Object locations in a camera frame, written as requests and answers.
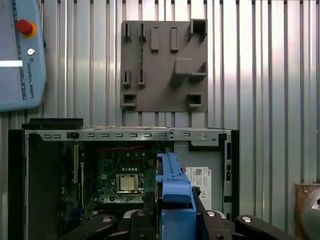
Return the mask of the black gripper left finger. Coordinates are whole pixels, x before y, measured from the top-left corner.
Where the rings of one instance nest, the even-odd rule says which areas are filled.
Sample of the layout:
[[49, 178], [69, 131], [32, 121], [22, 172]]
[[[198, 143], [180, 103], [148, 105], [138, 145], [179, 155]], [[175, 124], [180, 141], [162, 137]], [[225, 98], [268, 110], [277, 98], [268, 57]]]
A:
[[155, 240], [155, 193], [144, 196], [143, 209], [127, 211], [121, 219], [99, 214], [60, 237], [61, 240]]

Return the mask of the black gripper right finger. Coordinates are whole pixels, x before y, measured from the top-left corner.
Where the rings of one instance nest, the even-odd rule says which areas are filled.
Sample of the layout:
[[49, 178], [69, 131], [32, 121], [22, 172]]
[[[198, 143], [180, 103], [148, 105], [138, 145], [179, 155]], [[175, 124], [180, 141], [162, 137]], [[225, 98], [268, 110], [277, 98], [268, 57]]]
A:
[[296, 237], [252, 215], [240, 215], [230, 221], [223, 213], [206, 210], [200, 200], [201, 190], [193, 186], [196, 206], [197, 240], [295, 240]]

